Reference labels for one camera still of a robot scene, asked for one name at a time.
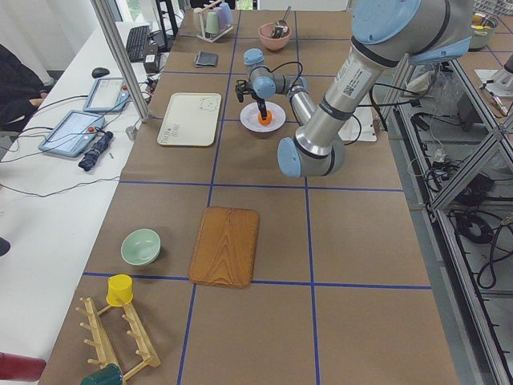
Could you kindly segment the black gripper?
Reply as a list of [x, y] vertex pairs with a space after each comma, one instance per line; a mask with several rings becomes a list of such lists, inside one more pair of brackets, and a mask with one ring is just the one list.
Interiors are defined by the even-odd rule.
[[244, 97], [249, 95], [253, 100], [256, 101], [259, 110], [259, 120], [267, 119], [267, 108], [265, 101], [257, 94], [252, 84], [248, 80], [238, 79], [235, 86], [236, 97], [239, 103], [244, 102]]

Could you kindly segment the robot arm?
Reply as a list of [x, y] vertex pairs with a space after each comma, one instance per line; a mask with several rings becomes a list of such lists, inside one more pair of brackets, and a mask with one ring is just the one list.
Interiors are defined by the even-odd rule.
[[319, 104], [299, 75], [274, 75], [259, 49], [244, 53], [248, 78], [237, 82], [237, 98], [252, 96], [266, 116], [265, 100], [286, 95], [301, 126], [278, 145], [281, 171], [290, 177], [329, 175], [345, 159], [339, 131], [381, 73], [403, 58], [419, 65], [465, 55], [473, 9], [472, 1], [360, 1], [353, 8], [349, 56]]

